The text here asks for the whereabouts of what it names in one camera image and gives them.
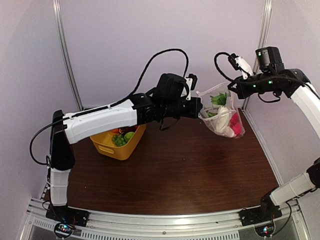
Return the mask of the left circuit board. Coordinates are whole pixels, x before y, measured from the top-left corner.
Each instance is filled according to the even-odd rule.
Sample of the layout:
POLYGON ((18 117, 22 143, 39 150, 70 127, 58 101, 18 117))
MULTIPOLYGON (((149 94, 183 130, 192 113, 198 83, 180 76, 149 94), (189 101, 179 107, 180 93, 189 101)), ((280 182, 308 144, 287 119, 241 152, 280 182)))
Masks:
POLYGON ((74 227, 72 227, 66 223, 59 222, 54 226, 53 233, 58 238, 68 238, 73 234, 74 230, 75 230, 74 227))

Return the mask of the white plush daikon radish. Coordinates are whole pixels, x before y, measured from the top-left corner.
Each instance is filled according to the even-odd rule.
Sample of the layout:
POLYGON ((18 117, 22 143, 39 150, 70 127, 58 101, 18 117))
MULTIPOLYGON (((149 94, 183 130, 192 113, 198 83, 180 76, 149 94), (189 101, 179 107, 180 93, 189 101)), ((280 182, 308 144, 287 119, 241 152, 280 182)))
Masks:
POLYGON ((216 118, 211 120, 211 124, 214 127, 214 130, 219 134, 226 131, 225 128, 228 126, 231 119, 230 110, 226 107, 227 97, 228 95, 226 92, 210 97, 211 103, 218 106, 215 114, 216 118))

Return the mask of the dark purple plush fruit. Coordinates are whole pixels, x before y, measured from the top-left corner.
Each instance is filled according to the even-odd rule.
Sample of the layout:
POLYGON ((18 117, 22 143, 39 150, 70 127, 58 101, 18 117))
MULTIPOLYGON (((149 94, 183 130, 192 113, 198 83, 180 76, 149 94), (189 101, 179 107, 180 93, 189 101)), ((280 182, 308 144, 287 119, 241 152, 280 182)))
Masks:
POLYGON ((125 134, 128 132, 135 132, 138 129, 138 126, 131 126, 131 127, 121 127, 118 129, 120 134, 125 134))

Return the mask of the green plush grapes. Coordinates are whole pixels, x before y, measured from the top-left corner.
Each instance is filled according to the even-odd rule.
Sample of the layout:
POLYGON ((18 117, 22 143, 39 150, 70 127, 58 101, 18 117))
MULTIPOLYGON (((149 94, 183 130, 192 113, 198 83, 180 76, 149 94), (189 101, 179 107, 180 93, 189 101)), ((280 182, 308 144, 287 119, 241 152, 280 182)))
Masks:
POLYGON ((127 144, 126 139, 122 135, 114 135, 112 142, 116 147, 122 147, 127 144))

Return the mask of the yellow plastic basket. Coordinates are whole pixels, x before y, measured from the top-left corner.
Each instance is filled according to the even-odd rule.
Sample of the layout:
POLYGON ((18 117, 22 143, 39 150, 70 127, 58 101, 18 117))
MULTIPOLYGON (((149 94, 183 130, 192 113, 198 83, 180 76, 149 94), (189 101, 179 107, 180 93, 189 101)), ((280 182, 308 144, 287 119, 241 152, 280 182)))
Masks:
POLYGON ((137 130, 134 132, 132 138, 127 141, 127 144, 121 147, 117 147, 112 142, 112 137, 114 135, 125 136, 125 134, 120 134, 119 132, 114 133, 112 130, 105 131, 90 137, 96 150, 104 156, 111 157, 116 160, 124 161, 127 160, 133 151, 136 149, 138 143, 140 142, 145 130, 147 128, 146 124, 135 125, 137 130))

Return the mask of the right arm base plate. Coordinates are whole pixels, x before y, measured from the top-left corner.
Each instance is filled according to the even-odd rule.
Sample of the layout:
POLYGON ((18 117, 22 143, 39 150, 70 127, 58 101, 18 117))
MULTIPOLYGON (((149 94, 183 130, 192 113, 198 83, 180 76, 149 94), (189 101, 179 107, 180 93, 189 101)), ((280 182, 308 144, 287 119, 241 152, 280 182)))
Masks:
POLYGON ((261 207, 243 208, 238 214, 243 227, 270 222, 283 215, 280 209, 274 213, 263 213, 261 207))

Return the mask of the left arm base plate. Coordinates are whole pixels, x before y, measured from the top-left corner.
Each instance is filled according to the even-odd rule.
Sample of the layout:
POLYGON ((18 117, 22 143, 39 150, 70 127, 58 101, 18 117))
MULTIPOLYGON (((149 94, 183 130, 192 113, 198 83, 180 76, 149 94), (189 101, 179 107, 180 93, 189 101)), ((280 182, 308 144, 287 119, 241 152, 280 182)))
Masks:
POLYGON ((86 227, 90 213, 68 206, 49 206, 45 217, 71 226, 86 227))

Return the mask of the left aluminium frame post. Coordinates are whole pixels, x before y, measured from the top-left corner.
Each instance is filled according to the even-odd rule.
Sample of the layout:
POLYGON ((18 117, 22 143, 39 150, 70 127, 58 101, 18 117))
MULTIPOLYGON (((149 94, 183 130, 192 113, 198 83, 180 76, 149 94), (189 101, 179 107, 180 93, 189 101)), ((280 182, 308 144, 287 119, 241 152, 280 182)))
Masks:
POLYGON ((61 3, 59 0, 53 0, 53 12, 55 16, 55 22, 57 26, 57 32, 58 32, 58 37, 59 37, 59 42, 60 42, 60 47, 61 47, 61 53, 62 53, 62 59, 64 62, 65 70, 67 73, 67 78, 71 87, 71 92, 73 94, 73 97, 75 99, 77 108, 79 110, 83 109, 83 104, 81 101, 81 97, 79 94, 79 90, 77 87, 77 83, 75 80, 72 64, 71 64, 71 59, 68 51, 68 45, 67 45, 67 40, 66 40, 66 35, 65 35, 65 30, 64 30, 64 23, 63 23, 63 17, 62 17, 62 12, 61 12, 61 3))

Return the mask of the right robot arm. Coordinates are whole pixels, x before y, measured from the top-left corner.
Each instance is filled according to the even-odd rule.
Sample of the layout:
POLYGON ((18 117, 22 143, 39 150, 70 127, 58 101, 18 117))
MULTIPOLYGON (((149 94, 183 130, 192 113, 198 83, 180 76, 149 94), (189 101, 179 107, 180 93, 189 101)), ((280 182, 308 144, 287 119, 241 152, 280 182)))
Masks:
MULTIPOLYGON (((305 115, 314 131, 320 132, 320 97, 308 77, 297 68, 285 68, 280 51, 269 46, 255 51, 259 74, 240 56, 232 53, 228 61, 242 75, 231 80, 228 89, 237 94, 239 99, 246 99, 253 94, 271 92, 275 102, 280 101, 281 94, 291 99, 305 115)), ((317 159, 304 173, 289 182, 275 188, 260 200, 256 210, 259 220, 266 221, 274 215, 279 206, 312 192, 320 187, 320 161, 317 159)))

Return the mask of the front aluminium rail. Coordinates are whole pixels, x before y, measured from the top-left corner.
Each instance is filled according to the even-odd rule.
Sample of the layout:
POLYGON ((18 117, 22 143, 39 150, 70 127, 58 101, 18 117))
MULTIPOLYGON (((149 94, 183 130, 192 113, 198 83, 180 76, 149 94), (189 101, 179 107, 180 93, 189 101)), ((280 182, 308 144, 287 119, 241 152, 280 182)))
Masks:
POLYGON ((300 206, 281 206, 273 221, 244 225, 240 210, 204 214, 138 215, 90 210, 86 226, 76 226, 69 240, 309 240, 300 206))

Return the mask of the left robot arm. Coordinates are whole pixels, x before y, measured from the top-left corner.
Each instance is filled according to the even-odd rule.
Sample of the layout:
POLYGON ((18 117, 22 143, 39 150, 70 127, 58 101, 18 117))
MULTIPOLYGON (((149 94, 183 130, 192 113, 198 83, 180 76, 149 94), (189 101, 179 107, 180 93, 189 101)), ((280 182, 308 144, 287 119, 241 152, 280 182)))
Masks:
POLYGON ((106 131, 140 126, 165 118, 196 119, 202 108, 200 98, 192 97, 198 78, 173 73, 160 76, 155 88, 134 93, 118 103, 64 114, 57 110, 52 117, 49 147, 50 202, 52 213, 61 222, 72 218, 67 199, 69 174, 75 165, 72 145, 106 131))

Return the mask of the clear zip top bag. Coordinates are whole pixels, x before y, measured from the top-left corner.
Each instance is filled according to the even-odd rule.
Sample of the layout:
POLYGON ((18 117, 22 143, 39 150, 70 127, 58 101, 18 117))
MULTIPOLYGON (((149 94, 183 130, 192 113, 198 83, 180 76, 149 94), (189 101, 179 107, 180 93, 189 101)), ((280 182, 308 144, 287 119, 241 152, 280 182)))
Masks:
POLYGON ((244 135, 239 110, 234 105, 234 95, 228 83, 222 82, 208 90, 197 91, 202 103, 198 117, 209 130, 218 136, 236 139, 244 135))

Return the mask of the right circuit board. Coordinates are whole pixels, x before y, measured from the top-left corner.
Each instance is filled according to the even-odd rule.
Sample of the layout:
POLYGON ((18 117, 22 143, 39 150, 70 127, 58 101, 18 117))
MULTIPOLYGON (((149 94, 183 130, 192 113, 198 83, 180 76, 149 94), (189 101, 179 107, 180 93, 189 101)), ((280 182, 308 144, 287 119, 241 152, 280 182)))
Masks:
POLYGON ((258 225, 254 227, 255 233, 262 238, 269 238, 275 232, 275 225, 274 224, 265 224, 265 225, 258 225))

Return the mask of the circuit board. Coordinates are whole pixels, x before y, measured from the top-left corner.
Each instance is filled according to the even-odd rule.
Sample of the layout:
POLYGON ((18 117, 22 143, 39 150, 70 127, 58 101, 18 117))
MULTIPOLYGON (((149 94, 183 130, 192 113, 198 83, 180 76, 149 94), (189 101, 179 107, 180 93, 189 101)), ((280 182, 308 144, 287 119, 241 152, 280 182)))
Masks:
POLYGON ((53 233, 58 238, 68 238, 73 234, 74 230, 75 230, 74 227, 72 227, 66 223, 59 222, 54 226, 53 233))
POLYGON ((262 238, 269 238, 275 232, 275 225, 274 224, 265 224, 265 225, 258 225, 254 227, 255 233, 262 238))

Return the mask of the green plush vegetable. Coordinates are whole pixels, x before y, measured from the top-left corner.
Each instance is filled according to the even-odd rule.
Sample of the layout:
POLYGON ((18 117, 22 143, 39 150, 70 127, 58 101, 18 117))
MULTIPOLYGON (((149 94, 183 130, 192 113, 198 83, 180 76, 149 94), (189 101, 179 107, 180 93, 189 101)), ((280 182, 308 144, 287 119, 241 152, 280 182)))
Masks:
POLYGON ((125 139, 126 141, 129 141, 134 134, 135 134, 135 133, 134 133, 133 131, 127 132, 127 133, 124 135, 124 139, 125 139))

